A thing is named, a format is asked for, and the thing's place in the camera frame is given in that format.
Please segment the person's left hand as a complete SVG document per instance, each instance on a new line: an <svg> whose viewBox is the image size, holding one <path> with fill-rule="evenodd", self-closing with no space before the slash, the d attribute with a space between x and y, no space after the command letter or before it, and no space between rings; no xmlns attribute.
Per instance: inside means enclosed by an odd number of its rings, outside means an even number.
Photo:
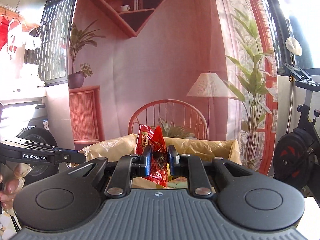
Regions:
<svg viewBox="0 0 320 240"><path fill-rule="evenodd" d="M24 163L9 163L9 166L1 163L1 207L4 211L14 216L13 203L16 195L25 184L25 176L31 171L31 167Z"/></svg>

